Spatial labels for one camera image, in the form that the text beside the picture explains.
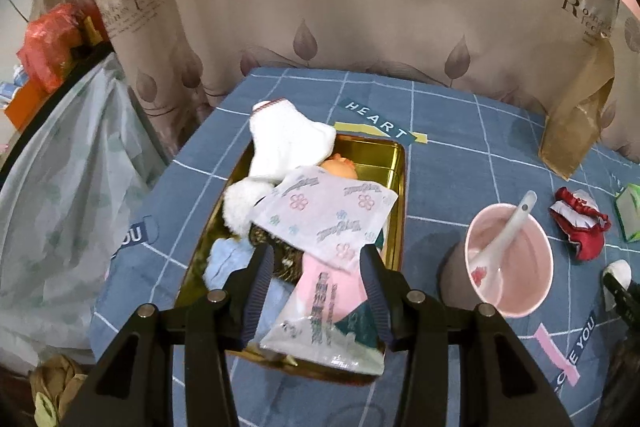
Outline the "red white satin cloth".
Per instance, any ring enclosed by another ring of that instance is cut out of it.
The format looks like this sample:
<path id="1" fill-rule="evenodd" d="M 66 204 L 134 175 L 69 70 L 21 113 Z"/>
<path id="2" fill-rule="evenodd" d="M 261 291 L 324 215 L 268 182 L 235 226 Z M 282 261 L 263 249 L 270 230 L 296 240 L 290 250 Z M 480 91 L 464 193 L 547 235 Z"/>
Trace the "red white satin cloth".
<path id="1" fill-rule="evenodd" d="M 605 233 L 612 227 L 612 223 L 588 193 L 582 190 L 572 192 L 568 187 L 562 186 L 556 190 L 549 212 L 575 247 L 578 261 L 591 261 L 601 254 Z"/>

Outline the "pink white wipes packet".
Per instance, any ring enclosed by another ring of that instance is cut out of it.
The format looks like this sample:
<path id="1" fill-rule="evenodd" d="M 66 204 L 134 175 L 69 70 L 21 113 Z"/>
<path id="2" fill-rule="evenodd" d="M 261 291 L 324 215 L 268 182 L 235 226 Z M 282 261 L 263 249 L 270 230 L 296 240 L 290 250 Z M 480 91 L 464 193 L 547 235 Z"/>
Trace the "pink white wipes packet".
<path id="1" fill-rule="evenodd" d="M 382 375 L 383 349 L 360 271 L 335 269 L 308 254 L 303 255 L 302 268 L 259 346 L 330 369 Z"/>

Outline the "green tissue paper pack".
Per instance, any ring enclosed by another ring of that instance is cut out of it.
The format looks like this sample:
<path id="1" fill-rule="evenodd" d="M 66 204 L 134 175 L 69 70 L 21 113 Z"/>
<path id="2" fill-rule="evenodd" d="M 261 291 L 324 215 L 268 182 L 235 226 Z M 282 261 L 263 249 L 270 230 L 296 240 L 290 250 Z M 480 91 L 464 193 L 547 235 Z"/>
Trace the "green tissue paper pack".
<path id="1" fill-rule="evenodd" d="M 629 183 L 615 197 L 615 208 L 620 228 L 627 243 L 638 242 L 640 237 L 640 186 Z"/>

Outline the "pink ceramic mug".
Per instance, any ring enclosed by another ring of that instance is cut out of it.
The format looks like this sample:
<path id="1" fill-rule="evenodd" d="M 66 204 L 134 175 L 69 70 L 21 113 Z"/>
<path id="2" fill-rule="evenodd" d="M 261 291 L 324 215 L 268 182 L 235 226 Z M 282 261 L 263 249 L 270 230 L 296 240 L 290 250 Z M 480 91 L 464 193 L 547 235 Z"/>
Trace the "pink ceramic mug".
<path id="1" fill-rule="evenodd" d="M 438 289 L 445 305 L 472 310 L 487 300 L 475 284 L 469 262 L 498 236 L 515 210 L 512 204 L 494 204 L 474 217 L 440 270 Z M 550 243 L 540 224 L 529 216 L 506 247 L 494 283 L 498 295 L 491 303 L 508 319 L 526 317 L 547 298 L 552 280 Z"/>

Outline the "white ceramic spoon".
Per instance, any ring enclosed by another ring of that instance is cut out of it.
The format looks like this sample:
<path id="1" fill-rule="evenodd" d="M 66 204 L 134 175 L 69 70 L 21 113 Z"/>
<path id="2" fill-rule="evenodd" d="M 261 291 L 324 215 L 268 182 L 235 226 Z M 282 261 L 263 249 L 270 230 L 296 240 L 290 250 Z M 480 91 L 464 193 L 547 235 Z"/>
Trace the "white ceramic spoon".
<path id="1" fill-rule="evenodd" d="M 485 303 L 496 305 L 502 294 L 501 265 L 506 250 L 514 242 L 537 202 L 537 194 L 527 191 L 498 235 L 468 262 L 475 289 Z"/>

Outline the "brown olive clothes pile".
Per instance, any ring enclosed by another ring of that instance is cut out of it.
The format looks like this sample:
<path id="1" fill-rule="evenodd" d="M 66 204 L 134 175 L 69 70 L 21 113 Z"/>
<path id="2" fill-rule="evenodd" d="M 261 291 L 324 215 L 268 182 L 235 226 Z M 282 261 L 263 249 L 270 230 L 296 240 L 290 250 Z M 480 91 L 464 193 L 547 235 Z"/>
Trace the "brown olive clothes pile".
<path id="1" fill-rule="evenodd" d="M 61 425 L 86 378 L 82 367 L 65 355 L 53 355 L 39 364 L 29 374 L 36 425 Z"/>

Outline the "light blue cloth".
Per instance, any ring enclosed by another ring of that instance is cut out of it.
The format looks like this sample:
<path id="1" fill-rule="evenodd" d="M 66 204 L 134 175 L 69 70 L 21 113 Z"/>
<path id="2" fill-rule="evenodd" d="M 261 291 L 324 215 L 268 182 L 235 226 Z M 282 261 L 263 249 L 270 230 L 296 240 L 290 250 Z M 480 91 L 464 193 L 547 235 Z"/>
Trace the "light blue cloth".
<path id="1" fill-rule="evenodd" d="M 223 288 L 229 275 L 239 269 L 243 269 L 250 262 L 254 247 L 247 239 L 216 239 L 209 251 L 207 265 L 203 274 L 203 281 L 209 291 Z M 260 343 L 276 324 L 277 318 L 288 302 L 293 291 L 293 285 L 273 277 L 268 293 L 262 307 L 262 314 L 253 338 L 255 343 Z"/>

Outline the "gold red metal tin box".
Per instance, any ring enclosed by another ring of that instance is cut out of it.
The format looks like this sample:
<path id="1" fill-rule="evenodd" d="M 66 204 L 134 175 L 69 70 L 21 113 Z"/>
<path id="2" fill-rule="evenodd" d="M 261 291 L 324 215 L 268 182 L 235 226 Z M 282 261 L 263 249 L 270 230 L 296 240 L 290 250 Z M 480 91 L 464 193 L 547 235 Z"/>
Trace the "gold red metal tin box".
<path id="1" fill-rule="evenodd" d="M 405 203 L 406 203 L 406 153 L 401 144 L 389 139 L 339 133 L 336 136 L 334 150 L 355 163 L 358 176 L 366 181 L 378 182 L 397 193 L 398 199 L 388 217 L 388 227 L 384 232 L 385 246 L 381 257 L 386 268 L 398 271 L 401 267 L 402 241 L 404 240 Z M 208 261 L 210 248 L 216 239 L 228 239 L 232 233 L 224 225 L 222 201 L 217 196 L 209 207 L 202 234 L 194 249 L 186 275 L 183 277 L 175 306 L 188 307 L 206 295 L 207 289 L 203 274 Z M 374 382 L 373 375 L 364 375 L 343 369 L 303 361 L 284 355 L 263 355 L 258 348 L 249 345 L 237 356 L 265 367 L 277 369 L 285 374 L 319 381 L 330 381 L 345 385 L 364 386 Z"/>

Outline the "brown kraft snack bag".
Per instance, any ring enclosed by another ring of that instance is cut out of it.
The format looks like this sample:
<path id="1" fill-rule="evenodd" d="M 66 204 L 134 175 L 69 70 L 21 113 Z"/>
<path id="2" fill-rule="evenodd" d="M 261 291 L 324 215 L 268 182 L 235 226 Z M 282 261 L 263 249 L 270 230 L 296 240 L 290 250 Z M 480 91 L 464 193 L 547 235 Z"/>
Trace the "brown kraft snack bag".
<path id="1" fill-rule="evenodd" d="M 561 91 L 546 117 L 539 158 L 564 180 L 570 179 L 602 131 L 602 112 L 615 78 L 609 38 L 594 43 L 587 61 Z"/>

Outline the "white fluffy cloth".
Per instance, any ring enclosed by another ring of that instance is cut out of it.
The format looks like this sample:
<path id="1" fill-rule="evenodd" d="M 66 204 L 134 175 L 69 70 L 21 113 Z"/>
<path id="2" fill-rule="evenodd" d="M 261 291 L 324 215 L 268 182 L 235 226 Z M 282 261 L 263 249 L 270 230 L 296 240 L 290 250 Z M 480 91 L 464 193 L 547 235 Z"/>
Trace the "white fluffy cloth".
<path id="1" fill-rule="evenodd" d="M 255 205 L 273 190 L 264 180 L 244 178 L 224 191 L 222 217 L 226 227 L 236 236 L 246 237 L 250 231 L 250 213 Z"/>

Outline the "translucent green dotted plastic cover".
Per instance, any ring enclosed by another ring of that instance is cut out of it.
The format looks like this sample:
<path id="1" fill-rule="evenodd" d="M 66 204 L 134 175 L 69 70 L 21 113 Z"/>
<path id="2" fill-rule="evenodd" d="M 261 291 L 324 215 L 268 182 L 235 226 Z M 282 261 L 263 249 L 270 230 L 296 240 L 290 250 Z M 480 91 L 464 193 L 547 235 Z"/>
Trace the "translucent green dotted plastic cover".
<path id="1" fill-rule="evenodd" d="M 112 254 L 167 165 L 110 54 L 70 89 L 1 187 L 1 364 L 89 352 Z"/>

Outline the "white floral tissue pack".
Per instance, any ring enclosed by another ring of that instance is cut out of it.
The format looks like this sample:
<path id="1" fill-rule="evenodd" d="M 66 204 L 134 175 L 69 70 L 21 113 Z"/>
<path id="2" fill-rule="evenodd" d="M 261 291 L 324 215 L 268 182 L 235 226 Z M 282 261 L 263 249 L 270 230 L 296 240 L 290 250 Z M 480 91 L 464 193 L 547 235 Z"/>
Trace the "white floral tissue pack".
<path id="1" fill-rule="evenodd" d="M 250 212 L 250 221 L 334 269 L 355 271 L 398 195 L 374 181 L 333 176 L 318 166 L 286 175 Z"/>

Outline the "blue grid tablecloth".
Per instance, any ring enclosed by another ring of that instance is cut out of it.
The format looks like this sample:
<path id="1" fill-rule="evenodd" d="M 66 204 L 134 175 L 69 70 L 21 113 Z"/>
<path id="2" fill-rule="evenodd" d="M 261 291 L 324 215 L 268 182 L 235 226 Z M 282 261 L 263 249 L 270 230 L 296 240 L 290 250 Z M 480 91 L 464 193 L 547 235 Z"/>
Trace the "blue grid tablecloth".
<path id="1" fill-rule="evenodd" d="M 639 166 L 599 144 L 565 183 L 537 157 L 541 115 L 475 94 L 364 74 L 257 69 L 213 111 L 132 218 L 134 225 L 146 226 L 148 243 L 125 247 L 112 260 L 90 326 L 96 358 L 138 305 L 174 306 L 224 182 L 250 144 L 248 115 L 257 102 L 274 98 L 286 98 L 312 120 L 361 124 L 362 118 L 341 105 L 348 100 L 402 130 L 427 135 L 426 144 L 405 149 L 409 188 L 402 251 L 406 279 L 427 294 L 437 296 L 436 267 L 480 210 L 495 202 L 515 204 L 527 190 L 537 193 L 534 216 L 552 246 L 553 283 L 538 310 L 509 322 L 552 383 L 559 372 L 533 337 L 537 326 L 546 326 L 565 355 L 578 349 L 580 380 L 575 387 L 564 384 L 559 396 L 574 426 L 592 426 L 608 360 L 626 333 L 624 322 L 605 312 L 601 272 L 623 259 L 639 280 L 639 242 L 624 241 L 613 197 L 628 183 L 639 184 Z M 588 192 L 612 221 L 596 260 L 575 261 L 549 215 L 560 186 Z M 393 426 L 405 359 L 405 353 L 387 355 L 384 375 L 366 387 L 298 378 L 235 357 L 228 363 L 244 426 Z"/>

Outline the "orange plush toy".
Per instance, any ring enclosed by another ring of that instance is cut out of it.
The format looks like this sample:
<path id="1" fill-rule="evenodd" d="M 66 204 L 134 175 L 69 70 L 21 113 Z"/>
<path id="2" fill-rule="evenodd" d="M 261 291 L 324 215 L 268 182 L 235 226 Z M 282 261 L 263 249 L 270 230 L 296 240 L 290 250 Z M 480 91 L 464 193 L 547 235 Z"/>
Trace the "orange plush toy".
<path id="1" fill-rule="evenodd" d="M 331 173 L 332 176 L 339 176 L 340 178 L 351 180 L 358 179 L 355 163 L 337 153 L 333 154 L 325 161 L 322 161 L 320 167 L 326 170 L 326 172 Z"/>

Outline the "white sock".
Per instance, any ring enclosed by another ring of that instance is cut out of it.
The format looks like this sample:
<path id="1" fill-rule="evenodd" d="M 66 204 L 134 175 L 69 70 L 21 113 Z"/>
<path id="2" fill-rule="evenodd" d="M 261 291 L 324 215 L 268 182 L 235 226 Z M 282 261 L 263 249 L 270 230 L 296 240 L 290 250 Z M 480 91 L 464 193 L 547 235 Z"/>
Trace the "white sock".
<path id="1" fill-rule="evenodd" d="M 286 98 L 261 101 L 250 114 L 254 156 L 250 178 L 282 181 L 299 167 L 319 165 L 334 149 L 336 131 L 300 113 Z"/>

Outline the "orange box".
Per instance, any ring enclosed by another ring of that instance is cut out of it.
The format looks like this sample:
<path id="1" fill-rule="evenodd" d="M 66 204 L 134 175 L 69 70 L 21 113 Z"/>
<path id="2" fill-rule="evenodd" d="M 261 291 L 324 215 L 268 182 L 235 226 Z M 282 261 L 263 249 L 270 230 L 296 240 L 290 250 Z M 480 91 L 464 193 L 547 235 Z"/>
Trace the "orange box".
<path id="1" fill-rule="evenodd" d="M 49 95 L 37 80 L 29 79 L 16 91 L 12 101 L 4 109 L 4 115 L 18 132 L 23 132 L 32 122 Z"/>

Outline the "red plastic bag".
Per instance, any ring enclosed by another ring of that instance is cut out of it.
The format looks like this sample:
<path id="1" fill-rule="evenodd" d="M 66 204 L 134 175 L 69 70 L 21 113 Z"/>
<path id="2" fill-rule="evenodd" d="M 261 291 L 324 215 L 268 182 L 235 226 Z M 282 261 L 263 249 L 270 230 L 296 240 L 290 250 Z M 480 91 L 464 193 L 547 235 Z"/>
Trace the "red plastic bag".
<path id="1" fill-rule="evenodd" d="M 77 63 L 107 39 L 99 12 L 61 3 L 27 25 L 17 57 L 28 79 L 51 94 Z"/>

